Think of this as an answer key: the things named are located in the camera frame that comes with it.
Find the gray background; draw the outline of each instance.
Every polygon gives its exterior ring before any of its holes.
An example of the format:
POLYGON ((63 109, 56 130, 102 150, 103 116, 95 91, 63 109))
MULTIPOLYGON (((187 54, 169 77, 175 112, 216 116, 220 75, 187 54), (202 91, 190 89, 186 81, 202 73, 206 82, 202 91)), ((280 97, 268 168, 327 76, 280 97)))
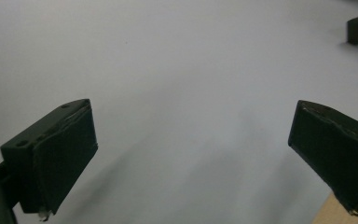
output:
POLYGON ((50 223, 310 223, 330 190, 287 137, 297 100, 358 119, 357 16, 340 0, 0 1, 0 146, 90 98, 100 149, 50 223))

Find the screw hole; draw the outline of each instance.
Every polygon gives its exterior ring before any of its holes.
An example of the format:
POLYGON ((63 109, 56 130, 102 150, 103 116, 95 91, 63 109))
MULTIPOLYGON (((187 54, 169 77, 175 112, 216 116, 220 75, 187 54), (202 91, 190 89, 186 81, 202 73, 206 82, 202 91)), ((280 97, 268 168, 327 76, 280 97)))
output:
POLYGON ((23 146, 25 146, 25 145, 27 145, 28 144, 28 141, 27 140, 22 140, 22 141, 20 141, 17 145, 16 145, 16 147, 23 147, 23 146))

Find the white table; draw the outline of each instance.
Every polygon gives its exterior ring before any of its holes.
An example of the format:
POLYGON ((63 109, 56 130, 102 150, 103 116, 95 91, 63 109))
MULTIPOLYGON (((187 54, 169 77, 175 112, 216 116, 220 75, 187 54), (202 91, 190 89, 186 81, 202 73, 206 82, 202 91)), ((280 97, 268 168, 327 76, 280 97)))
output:
POLYGON ((297 100, 358 119, 357 16, 340 0, 0 2, 0 146, 90 98, 100 149, 50 223, 311 223, 330 189, 287 137, 297 100))

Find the white surface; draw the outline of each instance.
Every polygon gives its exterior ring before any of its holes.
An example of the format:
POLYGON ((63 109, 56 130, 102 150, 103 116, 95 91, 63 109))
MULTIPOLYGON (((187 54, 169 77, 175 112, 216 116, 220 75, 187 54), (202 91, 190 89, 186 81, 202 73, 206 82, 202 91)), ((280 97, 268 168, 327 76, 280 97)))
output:
POLYGON ((300 99, 358 119, 357 16, 338 0, 0 1, 0 146, 90 98, 100 149, 49 223, 310 223, 329 188, 287 137, 300 99))

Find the wooden surface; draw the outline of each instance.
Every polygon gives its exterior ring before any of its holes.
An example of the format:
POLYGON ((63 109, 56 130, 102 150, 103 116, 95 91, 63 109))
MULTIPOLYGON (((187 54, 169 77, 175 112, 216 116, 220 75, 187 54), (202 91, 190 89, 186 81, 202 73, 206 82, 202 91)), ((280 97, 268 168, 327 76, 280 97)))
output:
POLYGON ((337 201, 331 193, 324 205, 319 210, 312 224, 358 224, 358 217, 348 214, 348 212, 337 201))

